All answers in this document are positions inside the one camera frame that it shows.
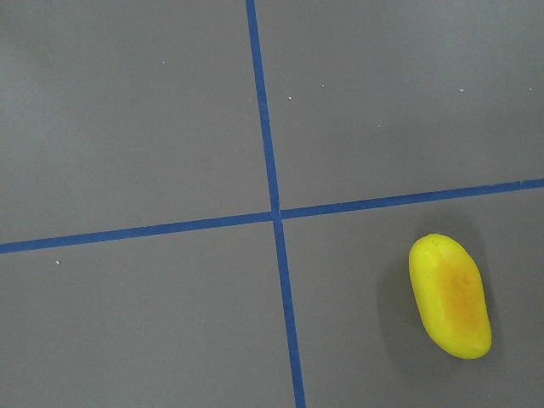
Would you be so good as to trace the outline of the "yellow mango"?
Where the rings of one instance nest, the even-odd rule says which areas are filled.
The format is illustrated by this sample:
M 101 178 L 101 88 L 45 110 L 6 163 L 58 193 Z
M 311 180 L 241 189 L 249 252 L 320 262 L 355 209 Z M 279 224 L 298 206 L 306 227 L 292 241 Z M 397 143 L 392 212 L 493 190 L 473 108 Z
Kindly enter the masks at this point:
M 490 351 L 481 274 L 460 243 L 441 234 L 418 239 L 409 252 L 409 276 L 423 327 L 434 343 L 465 360 Z

